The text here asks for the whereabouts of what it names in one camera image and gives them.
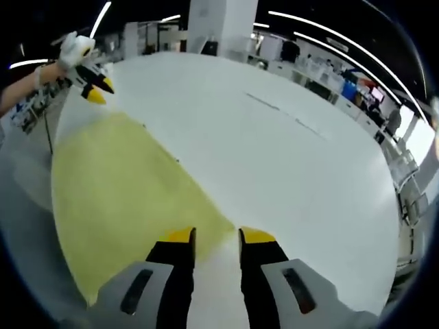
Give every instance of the floor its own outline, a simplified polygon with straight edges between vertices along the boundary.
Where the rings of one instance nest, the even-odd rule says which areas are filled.
[[[49,109],[54,136],[60,103]],[[16,271],[55,320],[79,315],[86,303],[71,277],[58,242],[51,208],[51,154],[44,121],[29,135],[18,128],[0,149],[1,235]]]

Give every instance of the white glove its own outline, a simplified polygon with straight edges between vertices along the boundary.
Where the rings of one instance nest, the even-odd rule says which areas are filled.
[[[71,32],[61,45],[58,63],[61,68],[68,71],[89,57],[94,48],[95,40],[86,36],[78,36],[77,32]]]

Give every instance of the cable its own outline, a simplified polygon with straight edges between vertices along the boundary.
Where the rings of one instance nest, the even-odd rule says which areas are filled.
[[[45,123],[45,127],[46,127],[47,141],[49,142],[49,147],[50,147],[50,154],[53,155],[54,150],[52,149],[52,141],[50,139],[49,125],[47,123],[47,111],[46,110],[44,110],[43,116],[44,116],[44,123]]]

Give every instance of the ceiling light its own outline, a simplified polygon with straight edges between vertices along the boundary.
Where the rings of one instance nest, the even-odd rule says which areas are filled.
[[[268,24],[262,24],[262,23],[253,23],[253,26],[266,27],[266,28],[270,27]]]
[[[169,22],[169,21],[172,21],[173,19],[179,19],[180,17],[181,17],[181,15],[174,15],[174,16],[171,16],[171,17],[167,17],[166,19],[162,19],[161,23]]]
[[[275,16],[282,16],[285,17],[287,19],[295,19],[296,21],[300,21],[306,24],[310,24],[313,25],[315,27],[318,27],[320,29],[323,29],[326,32],[332,33],[335,36],[338,36],[339,38],[345,40],[346,42],[349,42],[351,45],[355,46],[356,48],[358,48],[359,50],[363,51],[366,55],[368,55],[370,58],[372,58],[377,64],[379,64],[379,66],[381,66],[387,73],[389,73],[389,75],[391,77],[393,77],[393,79],[399,84],[399,86],[401,86],[401,88],[407,93],[407,95],[409,96],[409,98],[412,100],[413,104],[416,106],[416,108],[419,111],[419,114],[421,115],[421,117],[427,121],[427,118],[424,115],[424,112],[422,111],[422,109],[420,108],[420,105],[418,104],[417,100],[414,98],[414,96],[411,94],[411,92],[408,90],[408,88],[403,84],[403,82],[396,76],[395,73],[393,73],[382,61],[380,61],[380,59],[378,59],[377,56],[373,55],[371,52],[369,52],[367,49],[363,48],[361,45],[359,45],[358,43],[356,43],[355,41],[351,40],[350,38],[348,38],[347,36],[344,36],[343,34],[338,33],[337,31],[334,31],[333,29],[330,29],[326,26],[323,26],[321,24],[315,23],[313,21],[309,21],[307,19],[303,19],[301,17],[297,17],[297,16],[293,16],[293,15],[288,15],[288,14],[283,14],[281,12],[273,12],[273,11],[269,11],[268,14],[271,15],[275,15]]]
[[[294,32],[294,35],[307,39],[309,41],[312,41],[314,43],[317,43],[331,51],[334,51],[335,53],[339,54],[340,56],[346,58],[347,60],[349,60],[350,62],[352,62],[354,65],[358,66],[361,70],[363,70],[367,75],[369,75],[372,79],[374,79],[376,82],[378,82],[387,92],[390,96],[393,97],[393,99],[398,103],[401,104],[401,101],[399,100],[399,98],[392,92],[392,90],[387,87],[375,74],[373,74],[372,72],[370,72],[365,66],[361,65],[360,63],[358,63],[356,60],[354,60],[353,58],[349,57],[348,55],[346,55],[343,51],[338,50],[335,47],[332,47],[320,40],[311,38],[310,36],[306,36],[304,34],[298,33],[298,32]]]
[[[9,66],[9,69],[15,69],[16,67],[28,65],[28,64],[38,64],[38,63],[47,63],[49,60],[25,60],[23,62],[14,63]]]
[[[105,5],[103,6],[101,12],[99,13],[99,16],[97,17],[97,20],[95,21],[93,29],[91,30],[90,38],[93,39],[95,37],[97,27],[101,23],[105,13],[107,12],[107,10],[109,9],[110,6],[111,6],[111,1],[105,2]]]

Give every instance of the person's arm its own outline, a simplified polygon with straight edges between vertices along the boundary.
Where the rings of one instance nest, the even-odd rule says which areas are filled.
[[[55,82],[59,77],[64,77],[65,71],[57,62],[41,68],[40,85]],[[6,87],[0,94],[0,118],[15,104],[35,90],[35,72]]]

